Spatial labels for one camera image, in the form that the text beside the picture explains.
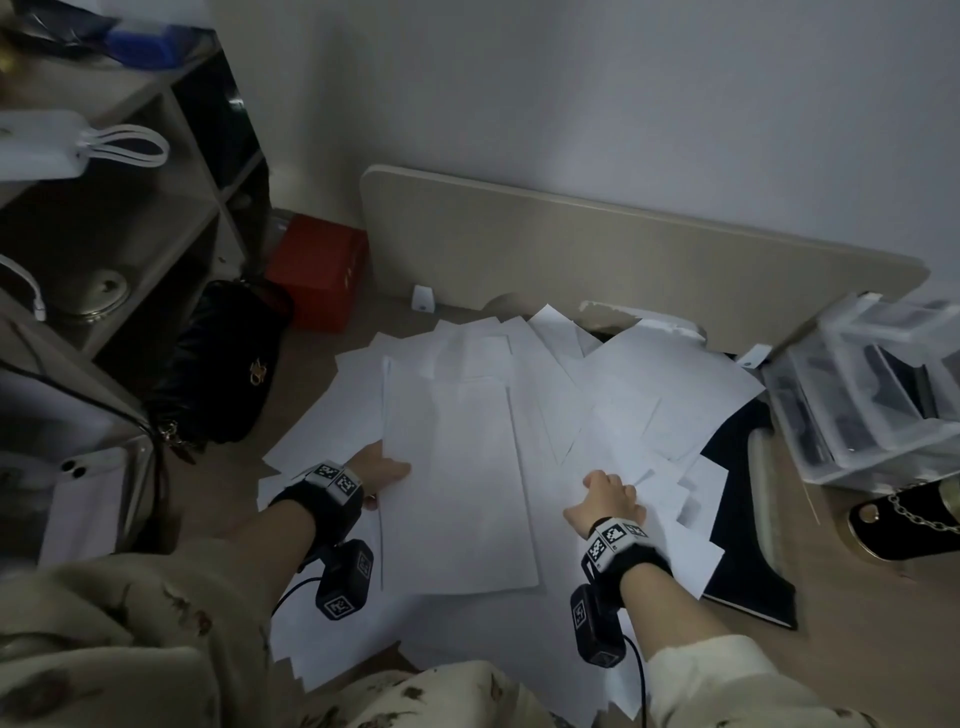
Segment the chain strap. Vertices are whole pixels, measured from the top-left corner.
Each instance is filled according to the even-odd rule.
[[[904,516],[911,523],[915,523],[916,525],[925,525],[927,528],[932,528],[934,531],[939,531],[940,533],[945,533],[949,531],[950,533],[960,536],[960,524],[947,525],[946,523],[941,523],[939,521],[928,521],[923,516],[918,516],[916,513],[910,513],[910,511],[908,511],[906,508],[900,505],[900,493],[911,490],[920,485],[926,485],[926,483],[917,483],[916,485],[911,485],[904,488],[899,493],[893,493],[887,496],[887,500],[889,500],[894,506],[894,511],[896,511],[901,516]]]

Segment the stack of paper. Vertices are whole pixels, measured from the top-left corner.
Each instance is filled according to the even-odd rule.
[[[584,546],[563,510],[583,498],[589,471],[618,473],[636,485],[678,582],[699,598],[723,555],[709,536],[727,479],[699,453],[758,381],[643,324],[601,345],[549,306],[529,323],[377,334],[337,367],[264,458],[282,475],[261,481],[261,508],[309,466],[344,462],[381,438],[413,470],[351,534],[379,565],[367,606],[329,622],[313,590],[300,590],[274,619],[275,657],[289,656],[312,689],[402,640],[419,667],[495,662],[575,724],[611,700],[635,715],[636,666],[603,670],[577,654],[568,601],[585,580]]]

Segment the gold logo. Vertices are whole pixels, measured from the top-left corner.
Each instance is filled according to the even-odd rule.
[[[258,387],[263,384],[264,379],[267,378],[267,368],[260,363],[260,360],[257,359],[250,365],[250,384],[254,387]]]

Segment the blue object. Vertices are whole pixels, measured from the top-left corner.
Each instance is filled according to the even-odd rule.
[[[201,31],[185,25],[122,20],[104,37],[111,58],[130,68],[179,68],[197,45]]]

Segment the hand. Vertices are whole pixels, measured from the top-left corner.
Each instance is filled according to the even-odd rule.
[[[636,504],[636,488],[632,485],[624,488],[619,475],[593,471],[584,478],[584,485],[588,488],[584,502],[564,510],[566,522],[582,538],[589,535],[590,528],[600,519],[627,519],[643,525],[647,511]]]
[[[410,474],[410,463],[383,456],[383,440],[361,449],[347,461],[347,467],[363,481],[363,505],[369,511],[376,510],[376,494]]]

